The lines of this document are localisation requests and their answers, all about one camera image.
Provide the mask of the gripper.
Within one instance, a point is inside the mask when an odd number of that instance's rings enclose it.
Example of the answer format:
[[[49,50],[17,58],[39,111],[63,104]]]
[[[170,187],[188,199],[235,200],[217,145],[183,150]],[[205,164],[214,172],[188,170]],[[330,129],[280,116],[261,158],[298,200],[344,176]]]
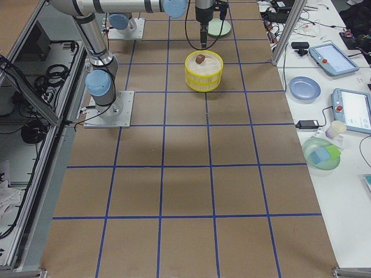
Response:
[[[200,23],[200,44],[201,48],[207,48],[208,23]]]

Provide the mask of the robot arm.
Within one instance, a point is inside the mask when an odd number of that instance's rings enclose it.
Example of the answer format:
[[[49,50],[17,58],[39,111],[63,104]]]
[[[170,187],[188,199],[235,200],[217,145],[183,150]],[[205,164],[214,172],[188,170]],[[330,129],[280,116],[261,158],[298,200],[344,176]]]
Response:
[[[187,10],[187,1],[50,1],[58,11],[74,18],[75,24],[92,53],[107,50],[101,28],[95,20],[95,13],[159,13],[179,18]]]
[[[74,23],[91,63],[91,70],[85,78],[86,88],[94,100],[97,113],[104,118],[112,118],[122,109],[115,89],[117,60],[107,48],[95,14],[74,17]]]

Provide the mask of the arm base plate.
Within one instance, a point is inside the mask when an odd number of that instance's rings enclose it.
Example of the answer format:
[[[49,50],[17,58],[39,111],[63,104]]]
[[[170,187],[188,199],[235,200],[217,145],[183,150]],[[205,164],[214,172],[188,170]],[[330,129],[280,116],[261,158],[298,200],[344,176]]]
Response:
[[[113,41],[141,40],[144,34],[145,18],[113,19],[108,38]]]
[[[89,105],[94,106],[86,113],[87,121],[83,125],[86,128],[130,128],[134,91],[117,91],[116,100],[106,111],[104,107],[96,106],[93,97]]]

